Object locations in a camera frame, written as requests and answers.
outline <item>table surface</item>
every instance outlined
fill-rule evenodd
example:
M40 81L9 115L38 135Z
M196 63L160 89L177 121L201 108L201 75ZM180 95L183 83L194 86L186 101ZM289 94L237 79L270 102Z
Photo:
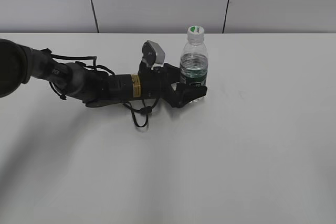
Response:
M186 35L0 34L137 72L142 44L179 64ZM208 95L160 102L145 131L121 105L60 100L46 81L0 100L0 223L335 223L336 35L207 34Z

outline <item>yellow label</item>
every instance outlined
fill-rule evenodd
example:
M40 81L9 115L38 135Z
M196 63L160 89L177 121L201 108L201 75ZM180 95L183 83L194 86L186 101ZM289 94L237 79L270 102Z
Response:
M133 97L138 98L141 96L141 83L137 74L131 74L133 81Z

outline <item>clear water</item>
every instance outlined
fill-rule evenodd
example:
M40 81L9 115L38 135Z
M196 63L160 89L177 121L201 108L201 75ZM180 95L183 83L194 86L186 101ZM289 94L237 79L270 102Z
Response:
M202 77L208 72L208 59L201 54L185 54L181 57L180 69L186 77Z

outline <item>robotic arm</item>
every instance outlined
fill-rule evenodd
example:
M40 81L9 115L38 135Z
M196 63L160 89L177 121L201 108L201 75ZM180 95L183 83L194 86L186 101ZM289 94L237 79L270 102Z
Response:
M96 57L58 56L49 49L35 50L0 39L0 98L14 92L21 83L28 83L32 76L49 81L63 100L66 96L73 97L91 108L122 103L132 111L134 123L140 127L134 113L146 115L147 123L148 114L159 98L173 108L182 108L206 95L205 86L179 83L180 69L163 64L165 53L157 43L148 40L143 44L142 52L138 74L114 74L107 67L96 65ZM75 62L59 63L55 59ZM93 66L87 66L83 60L93 60ZM153 67L155 63L163 66ZM177 83L176 90L171 86L174 83ZM146 106L145 99L156 101L152 106ZM133 100L142 100L144 108L134 109L130 103Z

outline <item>black wire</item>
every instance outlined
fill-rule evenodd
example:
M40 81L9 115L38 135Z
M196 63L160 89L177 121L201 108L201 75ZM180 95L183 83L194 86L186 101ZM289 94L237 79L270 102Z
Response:
M138 128L144 128L144 127L147 126L148 121L149 121L148 114L146 114L146 121L145 121L145 123L144 123L143 125L139 125L139 123L138 123L138 121L137 121L137 117L135 116L135 112L139 113L139 110L134 109L134 108L132 107L132 104L131 104L129 101L126 101L125 103L123 103L123 105L124 105L126 108L130 109L130 111L131 111L131 113L132 113L133 122L134 122L134 124L136 125L136 127L138 127Z
M61 56L61 55L54 55L50 54L52 58L59 59L59 60L92 60L93 61L93 69L96 69L96 61L97 56L84 56L84 57L71 57L71 56Z
M144 128L146 127L146 125L148 124L149 122L149 114L152 113L153 109L155 108L155 106L158 104L159 100L160 100L160 97L161 97L161 81L160 81L160 88L159 88L159 94L157 95L156 99L155 99L155 102L153 103L152 106L146 106L145 104L145 101L143 99L141 99L142 101L142 104L143 104L143 108L138 110L138 109L135 109L133 108L132 104L130 103L130 101L125 101L123 102L122 105L124 105L126 108L128 108L131 113L132 113L132 118L133 118L133 122L134 124L136 125L136 127L139 127L139 128ZM135 116L135 113L139 113L141 115L146 115L146 121L145 123L140 126L137 122L137 117Z
M65 96L65 94L60 94L60 93L57 92L57 90L55 89L55 87L54 87L54 85L53 85L52 82L49 82L49 85L50 85L51 89L53 90L53 92L55 92L56 95L58 95L62 100L66 100L67 99L67 97Z
M86 68L90 68L90 69L103 69L105 70L106 72L110 73L111 75L115 76L116 74L110 70L109 68L103 66L103 65L96 65L96 68L94 66L85 66Z

